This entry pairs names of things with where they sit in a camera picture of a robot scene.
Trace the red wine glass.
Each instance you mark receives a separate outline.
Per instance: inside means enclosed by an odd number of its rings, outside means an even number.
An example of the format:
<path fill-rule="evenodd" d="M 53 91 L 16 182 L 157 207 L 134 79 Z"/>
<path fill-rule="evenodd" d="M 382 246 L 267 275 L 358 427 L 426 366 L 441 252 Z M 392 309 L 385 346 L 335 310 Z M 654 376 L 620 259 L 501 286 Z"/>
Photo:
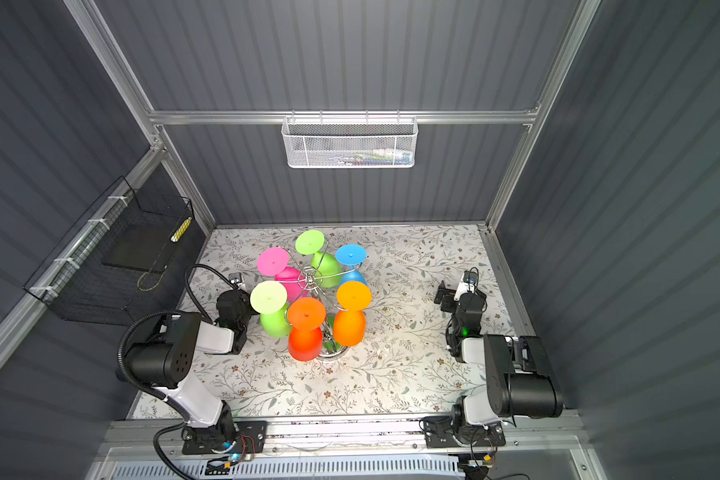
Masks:
<path fill-rule="evenodd" d="M 317 358 L 323 347 L 322 326 L 326 320 L 326 308 L 315 298 L 300 298 L 287 311 L 292 326 L 288 337 L 290 355 L 302 362 Z"/>

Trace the chrome wine glass rack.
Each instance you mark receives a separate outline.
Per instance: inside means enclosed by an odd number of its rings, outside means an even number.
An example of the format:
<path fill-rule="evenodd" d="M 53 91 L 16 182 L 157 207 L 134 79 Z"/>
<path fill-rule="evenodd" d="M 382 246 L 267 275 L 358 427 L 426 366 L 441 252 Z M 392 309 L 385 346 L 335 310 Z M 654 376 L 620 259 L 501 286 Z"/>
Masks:
<path fill-rule="evenodd" d="M 281 283 L 293 283 L 296 285 L 299 288 L 298 297 L 309 293 L 312 297 L 326 304 L 326 320 L 321 325 L 323 334 L 322 350 L 317 356 L 317 359 L 337 359 L 347 350 L 347 347 L 339 344 L 334 338 L 335 316 L 340 311 L 345 311 L 345 308 L 335 299 L 335 290 L 342 283 L 347 282 L 345 279 L 347 275 L 350 276 L 350 281 L 359 280 L 364 282 L 364 278 L 357 272 L 356 268 L 338 270 L 329 275 L 323 275 L 318 268 L 310 265 L 299 267 L 297 271 L 298 273 L 293 278 L 281 280 Z"/>

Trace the orange wine glass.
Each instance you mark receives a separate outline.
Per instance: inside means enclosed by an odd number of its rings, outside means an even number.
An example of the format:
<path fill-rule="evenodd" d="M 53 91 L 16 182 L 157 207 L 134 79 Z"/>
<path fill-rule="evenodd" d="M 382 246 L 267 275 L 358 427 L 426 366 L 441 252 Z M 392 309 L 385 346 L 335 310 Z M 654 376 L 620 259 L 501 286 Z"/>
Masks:
<path fill-rule="evenodd" d="M 365 309 L 371 300 L 371 291 L 362 282 L 349 281 L 338 288 L 337 301 L 341 310 L 334 319 L 333 336 L 336 342 L 352 347 L 363 340 L 367 323 Z"/>

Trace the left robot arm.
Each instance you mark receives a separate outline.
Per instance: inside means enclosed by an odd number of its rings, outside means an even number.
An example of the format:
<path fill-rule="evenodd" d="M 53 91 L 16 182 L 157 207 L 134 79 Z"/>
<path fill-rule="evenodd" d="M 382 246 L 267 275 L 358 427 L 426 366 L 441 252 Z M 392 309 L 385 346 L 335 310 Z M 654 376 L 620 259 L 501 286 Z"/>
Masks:
<path fill-rule="evenodd" d="M 228 286 L 216 300 L 215 319 L 191 289 L 190 277 L 198 269 L 216 275 Z M 197 352 L 241 353 L 254 315 L 250 294 L 244 289 L 241 274 L 225 275 L 205 264 L 187 268 L 185 287 L 197 310 L 157 312 L 129 326 L 116 354 L 118 379 L 179 413 L 185 453 L 241 450 L 243 436 L 229 405 L 204 386 L 192 364 Z"/>

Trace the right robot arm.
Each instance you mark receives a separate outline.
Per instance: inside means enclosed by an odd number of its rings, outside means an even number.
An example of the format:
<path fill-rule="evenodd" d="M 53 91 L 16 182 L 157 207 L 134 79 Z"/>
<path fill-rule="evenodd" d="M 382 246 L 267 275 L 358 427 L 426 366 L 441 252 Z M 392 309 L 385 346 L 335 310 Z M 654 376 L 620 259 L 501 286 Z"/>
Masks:
<path fill-rule="evenodd" d="M 430 448 L 502 446 L 503 420 L 562 414 L 563 394 L 539 337 L 483 334 L 487 296 L 468 281 L 455 289 L 441 283 L 434 303 L 451 315 L 444 333 L 448 353 L 459 363 L 482 368 L 485 381 L 460 396 L 450 415 L 422 421 Z"/>

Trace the yellow-green wine glass front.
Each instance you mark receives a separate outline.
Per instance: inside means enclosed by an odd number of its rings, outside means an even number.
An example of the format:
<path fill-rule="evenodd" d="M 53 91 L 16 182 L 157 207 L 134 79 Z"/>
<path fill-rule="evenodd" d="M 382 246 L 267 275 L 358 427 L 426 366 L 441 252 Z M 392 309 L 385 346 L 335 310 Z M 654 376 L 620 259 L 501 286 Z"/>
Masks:
<path fill-rule="evenodd" d="M 258 284 L 250 295 L 250 303 L 268 335 L 283 338 L 290 334 L 292 327 L 286 320 L 288 295 L 281 283 L 269 280 Z"/>

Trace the pink wine glass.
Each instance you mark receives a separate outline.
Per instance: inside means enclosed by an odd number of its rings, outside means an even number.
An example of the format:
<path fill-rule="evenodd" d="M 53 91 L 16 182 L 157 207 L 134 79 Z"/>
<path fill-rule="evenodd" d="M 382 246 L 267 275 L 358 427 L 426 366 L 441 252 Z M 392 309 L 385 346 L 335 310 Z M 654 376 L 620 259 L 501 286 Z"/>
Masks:
<path fill-rule="evenodd" d="M 287 250 L 272 247 L 260 254 L 257 269 L 265 277 L 273 277 L 284 286 L 287 300 L 294 302 L 308 295 L 301 271 L 289 265 L 291 256 Z"/>

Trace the green wine glass back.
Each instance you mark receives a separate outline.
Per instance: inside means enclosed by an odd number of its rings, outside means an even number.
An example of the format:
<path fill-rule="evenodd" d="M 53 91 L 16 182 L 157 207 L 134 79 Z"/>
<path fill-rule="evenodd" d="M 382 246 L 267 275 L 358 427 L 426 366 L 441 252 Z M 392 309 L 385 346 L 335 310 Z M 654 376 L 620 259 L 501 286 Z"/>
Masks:
<path fill-rule="evenodd" d="M 326 237 L 319 230 L 308 230 L 299 235 L 295 248 L 301 255 L 311 256 L 310 267 L 321 288 L 334 288 L 340 283 L 343 269 L 338 260 L 327 252 Z"/>

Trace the blue wine glass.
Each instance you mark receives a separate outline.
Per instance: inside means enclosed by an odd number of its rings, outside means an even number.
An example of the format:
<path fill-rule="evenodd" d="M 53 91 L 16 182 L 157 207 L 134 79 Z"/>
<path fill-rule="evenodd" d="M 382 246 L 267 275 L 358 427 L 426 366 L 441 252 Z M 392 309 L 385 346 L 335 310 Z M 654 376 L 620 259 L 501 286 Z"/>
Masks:
<path fill-rule="evenodd" d="M 367 258 L 367 252 L 362 246 L 356 244 L 344 245 L 336 251 L 335 258 L 341 265 L 347 267 L 347 270 L 340 277 L 339 285 L 348 282 L 366 284 L 365 277 L 359 272 L 359 267 Z"/>

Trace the yellow marker in basket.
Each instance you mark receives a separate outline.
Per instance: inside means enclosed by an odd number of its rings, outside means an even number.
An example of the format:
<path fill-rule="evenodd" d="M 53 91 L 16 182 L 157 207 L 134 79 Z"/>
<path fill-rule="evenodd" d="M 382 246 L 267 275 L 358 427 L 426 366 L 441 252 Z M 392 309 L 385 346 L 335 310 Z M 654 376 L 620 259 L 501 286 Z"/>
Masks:
<path fill-rule="evenodd" d="M 170 237 L 170 241 L 172 243 L 178 243 L 181 239 L 181 237 L 184 235 L 184 233 L 188 230 L 190 225 L 192 224 L 193 217 L 188 216 L 186 219 L 184 219 L 180 225 L 176 227 L 174 232 L 172 233 Z"/>

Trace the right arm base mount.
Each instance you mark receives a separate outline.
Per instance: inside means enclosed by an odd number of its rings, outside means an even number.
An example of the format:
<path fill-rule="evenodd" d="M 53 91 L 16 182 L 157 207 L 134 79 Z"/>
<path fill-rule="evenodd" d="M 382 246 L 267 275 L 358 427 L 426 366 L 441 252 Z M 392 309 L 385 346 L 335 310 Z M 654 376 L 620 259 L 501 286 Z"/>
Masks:
<path fill-rule="evenodd" d="M 500 424 L 476 426 L 459 423 L 453 416 L 427 416 L 418 422 L 425 443 L 431 449 L 456 447 L 499 448 L 506 445 Z"/>

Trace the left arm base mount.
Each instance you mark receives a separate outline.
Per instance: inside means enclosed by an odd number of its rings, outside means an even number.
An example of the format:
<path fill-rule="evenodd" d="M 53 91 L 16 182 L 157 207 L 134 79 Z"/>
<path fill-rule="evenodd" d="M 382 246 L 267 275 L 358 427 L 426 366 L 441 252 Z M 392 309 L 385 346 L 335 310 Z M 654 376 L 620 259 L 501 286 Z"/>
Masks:
<path fill-rule="evenodd" d="M 184 455 L 230 453 L 253 455 L 263 451 L 268 423 L 235 421 L 234 424 L 208 428 L 184 427 L 181 433 Z"/>

